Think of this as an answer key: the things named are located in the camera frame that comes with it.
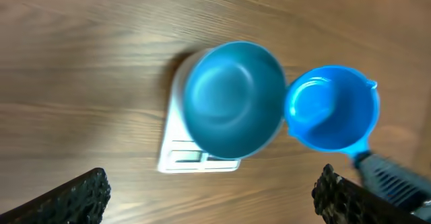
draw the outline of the brown wooden surface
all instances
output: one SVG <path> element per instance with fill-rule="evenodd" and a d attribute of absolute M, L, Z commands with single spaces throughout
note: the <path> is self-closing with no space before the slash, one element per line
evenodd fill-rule
<path fill-rule="evenodd" d="M 372 148 L 412 166 L 430 25 L 431 0 L 0 0 L 0 212 L 103 167 L 104 223 L 322 223 L 310 191 L 323 166 L 355 173 L 286 127 L 236 172 L 156 171 L 174 70 L 229 40 L 266 46 L 290 81 L 355 67 L 381 96 Z"/>

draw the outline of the blue measuring cup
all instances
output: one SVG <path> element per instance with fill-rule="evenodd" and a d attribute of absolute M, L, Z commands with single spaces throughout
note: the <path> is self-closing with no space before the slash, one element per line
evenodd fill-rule
<path fill-rule="evenodd" d="M 349 67 L 325 66 L 303 74 L 285 101 L 289 134 L 311 149 L 352 159 L 368 152 L 368 136 L 379 115 L 376 87 Z"/>

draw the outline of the digital scale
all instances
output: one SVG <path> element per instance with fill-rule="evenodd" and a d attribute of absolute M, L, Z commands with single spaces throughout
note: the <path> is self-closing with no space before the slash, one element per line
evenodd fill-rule
<path fill-rule="evenodd" d="M 183 118 L 183 90 L 191 69 L 209 49 L 187 58 L 175 73 L 170 92 L 158 171 L 162 173 L 230 172 L 240 160 L 217 159 L 200 149 L 187 131 Z"/>

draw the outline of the blue container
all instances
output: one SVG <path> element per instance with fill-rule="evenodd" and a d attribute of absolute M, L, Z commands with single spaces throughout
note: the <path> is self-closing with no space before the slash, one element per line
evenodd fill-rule
<path fill-rule="evenodd" d="M 285 117 L 289 134 L 311 149 L 339 151 L 355 158 L 369 150 L 377 123 L 377 84 L 355 69 L 313 69 L 289 87 Z"/>
<path fill-rule="evenodd" d="M 286 78 L 277 59 L 252 42 L 229 42 L 197 60 L 185 83 L 183 116 L 202 150 L 240 159 L 279 132 Z"/>

